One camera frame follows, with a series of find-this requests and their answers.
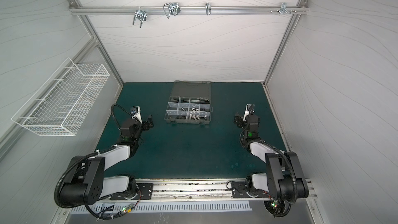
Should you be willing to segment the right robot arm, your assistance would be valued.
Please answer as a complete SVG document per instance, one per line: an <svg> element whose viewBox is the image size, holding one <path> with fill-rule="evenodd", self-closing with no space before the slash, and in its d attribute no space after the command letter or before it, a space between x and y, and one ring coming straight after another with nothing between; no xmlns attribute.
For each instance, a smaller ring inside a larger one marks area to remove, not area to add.
<svg viewBox="0 0 398 224"><path fill-rule="evenodd" d="M309 188L297 154L282 151L260 138L260 118L255 114L235 114L233 122L242 129L239 135L241 147L266 166L265 172L249 176L248 191L254 196L262 191L273 200L290 204L307 198Z"/></svg>

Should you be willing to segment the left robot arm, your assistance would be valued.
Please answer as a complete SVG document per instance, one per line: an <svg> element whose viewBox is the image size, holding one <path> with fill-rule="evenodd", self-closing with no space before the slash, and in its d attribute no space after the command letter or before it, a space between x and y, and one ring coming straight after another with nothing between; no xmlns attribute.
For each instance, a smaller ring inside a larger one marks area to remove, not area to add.
<svg viewBox="0 0 398 224"><path fill-rule="evenodd" d="M93 205L101 198L127 191L133 176L105 177L105 171L133 157L140 146L142 133L153 127L152 115L145 121L135 115L121 126L117 144L104 151L73 157L56 184L56 205L61 208Z"/></svg>

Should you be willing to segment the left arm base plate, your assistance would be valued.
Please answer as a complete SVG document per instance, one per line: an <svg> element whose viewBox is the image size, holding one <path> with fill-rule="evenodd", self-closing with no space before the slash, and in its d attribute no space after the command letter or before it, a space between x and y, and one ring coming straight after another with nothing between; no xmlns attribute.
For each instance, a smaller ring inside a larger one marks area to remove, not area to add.
<svg viewBox="0 0 398 224"><path fill-rule="evenodd" d="M123 192L112 194L110 200L113 201L132 201L150 200L153 193L153 183L137 183L135 188L128 188Z"/></svg>

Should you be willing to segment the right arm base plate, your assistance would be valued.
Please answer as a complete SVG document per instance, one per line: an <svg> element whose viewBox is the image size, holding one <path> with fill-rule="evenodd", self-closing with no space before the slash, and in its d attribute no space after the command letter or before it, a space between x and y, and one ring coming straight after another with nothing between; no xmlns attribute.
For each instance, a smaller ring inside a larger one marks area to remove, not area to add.
<svg viewBox="0 0 398 224"><path fill-rule="evenodd" d="M234 199L270 198L266 191L249 188L246 181L228 181L226 187Z"/></svg>

